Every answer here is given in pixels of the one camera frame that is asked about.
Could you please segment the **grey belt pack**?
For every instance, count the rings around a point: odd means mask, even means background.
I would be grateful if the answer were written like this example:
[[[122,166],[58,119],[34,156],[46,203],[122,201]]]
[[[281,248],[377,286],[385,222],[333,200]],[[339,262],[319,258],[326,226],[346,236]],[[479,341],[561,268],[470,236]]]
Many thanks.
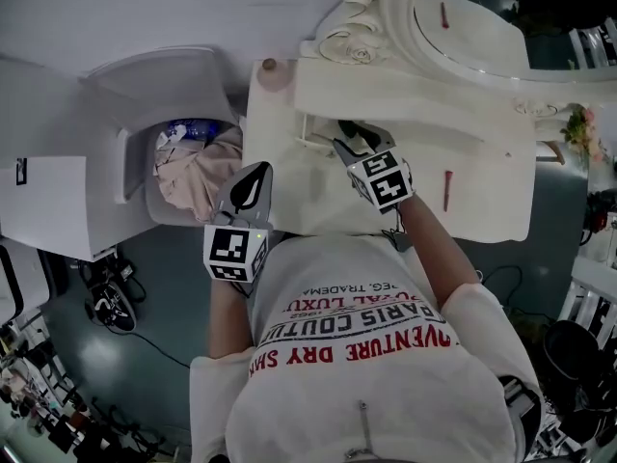
[[[536,439],[542,421],[541,398],[514,376],[498,378],[513,425],[515,445],[520,458],[526,456]]]

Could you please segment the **pink flower bouquet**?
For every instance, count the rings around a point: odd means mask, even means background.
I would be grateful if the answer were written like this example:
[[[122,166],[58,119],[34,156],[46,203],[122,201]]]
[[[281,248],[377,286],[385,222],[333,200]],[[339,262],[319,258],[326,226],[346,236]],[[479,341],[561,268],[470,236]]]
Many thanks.
[[[571,104],[571,113],[560,130],[566,144],[582,160],[607,162],[608,152],[597,132],[595,115],[591,109],[577,103]]]

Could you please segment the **white case black trim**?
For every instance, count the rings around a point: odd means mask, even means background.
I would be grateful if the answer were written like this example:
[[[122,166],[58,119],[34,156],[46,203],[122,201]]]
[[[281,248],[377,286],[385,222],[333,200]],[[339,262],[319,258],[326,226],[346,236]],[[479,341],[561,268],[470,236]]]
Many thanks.
[[[50,295],[39,250],[0,237],[0,327],[39,308]]]

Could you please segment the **brown wooden chair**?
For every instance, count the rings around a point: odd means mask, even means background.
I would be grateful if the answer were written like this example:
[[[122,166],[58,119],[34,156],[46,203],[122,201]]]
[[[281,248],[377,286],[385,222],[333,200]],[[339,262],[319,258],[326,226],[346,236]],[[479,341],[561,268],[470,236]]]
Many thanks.
[[[560,144],[556,141],[538,141],[536,143],[536,161],[538,163],[566,164]]]

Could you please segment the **blue plastic packet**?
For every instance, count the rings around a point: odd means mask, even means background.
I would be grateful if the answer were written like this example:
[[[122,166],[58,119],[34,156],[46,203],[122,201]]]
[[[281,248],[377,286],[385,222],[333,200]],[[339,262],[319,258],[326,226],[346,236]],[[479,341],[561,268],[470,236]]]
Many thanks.
[[[178,119],[168,123],[166,135],[172,142],[182,139],[210,142],[223,127],[223,123],[211,119]]]

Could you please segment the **oval white-framed mirror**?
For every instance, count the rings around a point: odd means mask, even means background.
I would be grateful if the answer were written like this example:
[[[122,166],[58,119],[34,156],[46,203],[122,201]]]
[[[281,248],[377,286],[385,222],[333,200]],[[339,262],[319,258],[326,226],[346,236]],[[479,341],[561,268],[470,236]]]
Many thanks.
[[[379,0],[389,40],[442,81],[617,97],[617,0]]]

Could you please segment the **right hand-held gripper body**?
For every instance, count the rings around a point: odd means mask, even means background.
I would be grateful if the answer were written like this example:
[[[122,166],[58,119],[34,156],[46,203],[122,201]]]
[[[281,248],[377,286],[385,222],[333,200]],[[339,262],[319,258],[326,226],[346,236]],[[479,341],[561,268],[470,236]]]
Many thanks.
[[[409,165],[399,148],[365,156],[346,170],[360,196],[382,214],[415,194]]]

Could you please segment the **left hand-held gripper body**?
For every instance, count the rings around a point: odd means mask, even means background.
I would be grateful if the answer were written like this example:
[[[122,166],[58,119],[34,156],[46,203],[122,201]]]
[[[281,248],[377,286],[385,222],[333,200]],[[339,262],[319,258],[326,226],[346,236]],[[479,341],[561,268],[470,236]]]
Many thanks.
[[[213,281],[252,285],[270,250],[269,210],[212,213],[203,227],[203,264]]]

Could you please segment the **black round stool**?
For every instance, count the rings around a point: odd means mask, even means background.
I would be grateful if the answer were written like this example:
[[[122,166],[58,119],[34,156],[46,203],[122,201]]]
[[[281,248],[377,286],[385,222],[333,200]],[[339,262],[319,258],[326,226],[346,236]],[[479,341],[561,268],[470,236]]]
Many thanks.
[[[598,361],[596,338],[570,320],[552,324],[544,336],[544,351],[553,367],[565,378],[580,380]]]

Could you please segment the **white cabinet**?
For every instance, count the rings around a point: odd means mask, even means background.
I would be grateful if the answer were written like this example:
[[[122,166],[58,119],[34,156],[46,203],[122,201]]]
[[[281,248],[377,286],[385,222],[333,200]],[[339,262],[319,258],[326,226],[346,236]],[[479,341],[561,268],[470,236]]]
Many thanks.
[[[15,185],[15,161],[0,169],[2,235],[89,261],[124,240],[114,201],[92,189],[85,156],[28,157],[27,183],[21,186]]]

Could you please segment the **white ornate dressing table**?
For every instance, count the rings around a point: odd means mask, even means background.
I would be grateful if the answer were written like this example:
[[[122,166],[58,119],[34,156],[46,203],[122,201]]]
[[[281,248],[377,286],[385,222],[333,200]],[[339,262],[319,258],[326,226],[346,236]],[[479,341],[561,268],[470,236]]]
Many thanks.
[[[617,100],[568,101],[427,76],[392,46],[379,0],[341,0],[289,63],[291,83],[276,93],[253,71],[243,161],[272,165],[271,222],[298,234],[377,233],[394,220],[356,194],[336,155],[296,141],[304,114],[389,131],[415,189],[449,232],[495,243],[527,237],[540,109]],[[444,212],[446,171],[454,175]]]

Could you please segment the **person's white printed t-shirt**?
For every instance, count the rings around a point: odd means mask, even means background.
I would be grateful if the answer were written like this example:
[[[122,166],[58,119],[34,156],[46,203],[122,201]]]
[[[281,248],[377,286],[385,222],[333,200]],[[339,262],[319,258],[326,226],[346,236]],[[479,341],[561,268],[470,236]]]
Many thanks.
[[[501,376],[533,366],[481,285],[440,309],[383,237],[296,237],[268,255],[254,345],[190,369],[191,463],[515,463]]]

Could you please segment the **pink crumpled cloth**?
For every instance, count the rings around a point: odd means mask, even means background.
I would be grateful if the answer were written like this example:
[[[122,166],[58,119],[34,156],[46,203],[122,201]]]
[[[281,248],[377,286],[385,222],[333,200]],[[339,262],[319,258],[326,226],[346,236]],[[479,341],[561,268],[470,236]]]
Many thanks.
[[[207,223],[219,189],[242,166],[242,131],[232,126],[210,143],[182,138],[154,149],[152,174],[165,202]]]

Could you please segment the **person's left forearm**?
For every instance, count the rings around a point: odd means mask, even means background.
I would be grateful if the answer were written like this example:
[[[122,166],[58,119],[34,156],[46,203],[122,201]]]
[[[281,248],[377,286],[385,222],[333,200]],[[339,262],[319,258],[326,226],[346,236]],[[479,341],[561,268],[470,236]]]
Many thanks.
[[[242,353],[254,345],[246,297],[229,282],[211,284],[207,353],[212,359]]]

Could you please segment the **pink glass bottle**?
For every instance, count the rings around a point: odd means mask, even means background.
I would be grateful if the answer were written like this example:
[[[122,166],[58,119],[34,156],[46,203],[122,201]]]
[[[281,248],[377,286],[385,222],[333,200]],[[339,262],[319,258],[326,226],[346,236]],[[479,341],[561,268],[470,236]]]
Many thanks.
[[[259,85],[270,93],[285,89],[292,80],[293,66],[288,61],[267,58],[257,69],[256,79]]]

